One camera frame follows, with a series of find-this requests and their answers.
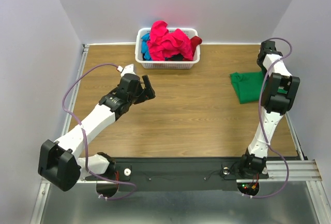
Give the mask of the green t shirt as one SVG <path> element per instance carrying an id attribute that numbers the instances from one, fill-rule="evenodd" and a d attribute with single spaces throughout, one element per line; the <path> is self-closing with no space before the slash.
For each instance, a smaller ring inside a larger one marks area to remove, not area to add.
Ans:
<path id="1" fill-rule="evenodd" d="M 230 80 L 240 104 L 259 102 L 263 72 L 235 72 L 230 74 Z"/>

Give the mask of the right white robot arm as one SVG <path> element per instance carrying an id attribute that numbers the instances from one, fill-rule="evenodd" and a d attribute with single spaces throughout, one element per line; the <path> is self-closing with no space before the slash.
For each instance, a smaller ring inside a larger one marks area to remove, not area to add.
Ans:
<path id="1" fill-rule="evenodd" d="M 270 38 L 260 45 L 257 65 L 264 78 L 259 95 L 259 125 L 238 164 L 243 178 L 261 175 L 266 169 L 275 130 L 293 107 L 300 78 L 292 75 L 283 61 L 292 50 L 292 45 L 284 38 Z"/>

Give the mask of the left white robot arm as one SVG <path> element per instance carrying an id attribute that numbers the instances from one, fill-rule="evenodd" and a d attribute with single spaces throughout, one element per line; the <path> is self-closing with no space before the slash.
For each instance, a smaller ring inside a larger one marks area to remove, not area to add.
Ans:
<path id="1" fill-rule="evenodd" d="M 56 141 L 46 140 L 42 144 L 38 174 L 62 191 L 68 191 L 78 180 L 95 174 L 105 180 L 111 179 L 115 167 L 110 156 L 98 153 L 82 158 L 81 153 L 105 128 L 127 113 L 133 104 L 153 98 L 155 91 L 147 75 L 122 75 L 119 85 L 104 95 L 84 120 Z"/>

